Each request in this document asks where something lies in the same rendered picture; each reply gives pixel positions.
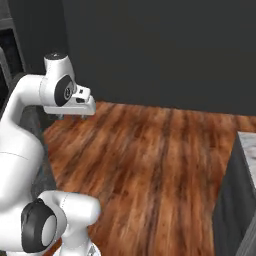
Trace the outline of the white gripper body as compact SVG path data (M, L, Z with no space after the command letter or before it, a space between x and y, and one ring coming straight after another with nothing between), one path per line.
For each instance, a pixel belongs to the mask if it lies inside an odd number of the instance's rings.
M44 111L47 114L55 115L85 115L92 116L96 112L96 103L92 95L87 100L83 98L72 97L62 107L49 107L46 106Z

